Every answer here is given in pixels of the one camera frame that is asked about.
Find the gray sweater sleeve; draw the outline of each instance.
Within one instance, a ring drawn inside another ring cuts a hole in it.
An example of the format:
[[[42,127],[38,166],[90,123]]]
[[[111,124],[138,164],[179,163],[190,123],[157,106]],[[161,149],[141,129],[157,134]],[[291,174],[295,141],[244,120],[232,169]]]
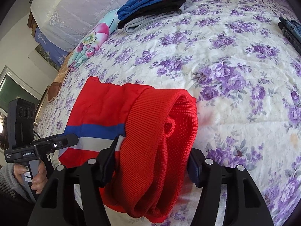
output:
[[[27,194],[14,176],[14,163],[8,163],[0,170],[0,191],[15,198],[16,193],[29,202]]]

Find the gray folded garment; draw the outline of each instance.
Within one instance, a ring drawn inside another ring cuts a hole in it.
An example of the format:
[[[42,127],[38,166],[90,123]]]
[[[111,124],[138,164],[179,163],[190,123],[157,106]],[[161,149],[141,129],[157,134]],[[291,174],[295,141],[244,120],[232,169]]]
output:
[[[147,27],[148,25],[150,25],[150,24],[152,24],[152,23],[154,23],[158,20],[162,20],[162,19],[165,19],[165,18],[169,18],[169,17],[173,17],[173,16],[183,14],[184,13],[184,7],[185,7],[185,4],[183,4],[176,11],[161,13],[161,14],[157,14],[157,15],[147,15],[147,16],[138,17],[136,19],[131,20],[127,24],[125,24],[123,30],[127,34],[132,35],[132,34],[136,33],[137,31]]]

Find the blue stripe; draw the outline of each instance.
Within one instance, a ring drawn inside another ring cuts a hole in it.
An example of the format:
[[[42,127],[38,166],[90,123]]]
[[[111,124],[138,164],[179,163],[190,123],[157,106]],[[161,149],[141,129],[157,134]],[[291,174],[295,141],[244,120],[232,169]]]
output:
[[[91,137],[100,139],[114,140],[118,135],[125,136],[124,124],[118,124],[116,126],[100,126],[94,124],[83,124],[81,126],[66,126],[64,134],[74,133],[81,137]]]

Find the hand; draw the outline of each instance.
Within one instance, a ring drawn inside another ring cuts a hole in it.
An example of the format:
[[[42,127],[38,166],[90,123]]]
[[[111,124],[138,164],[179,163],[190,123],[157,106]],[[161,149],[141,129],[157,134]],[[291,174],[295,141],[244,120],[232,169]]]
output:
[[[15,178],[21,184],[23,184],[22,174],[26,173],[26,167],[18,163],[14,166]],[[33,178],[33,184],[31,186],[32,190],[36,190],[36,194],[40,194],[47,183],[48,179],[46,177],[47,171],[43,161],[39,164],[38,174]]]

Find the person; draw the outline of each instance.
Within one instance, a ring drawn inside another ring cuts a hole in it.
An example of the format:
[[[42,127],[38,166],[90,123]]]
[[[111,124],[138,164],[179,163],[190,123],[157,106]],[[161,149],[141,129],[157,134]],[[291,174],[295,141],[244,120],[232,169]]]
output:
[[[26,168],[17,163],[6,164],[0,170],[0,215],[1,224],[26,226],[34,204],[31,202],[22,180]],[[47,171],[43,161],[38,174],[32,180],[32,190],[40,194],[47,183]]]

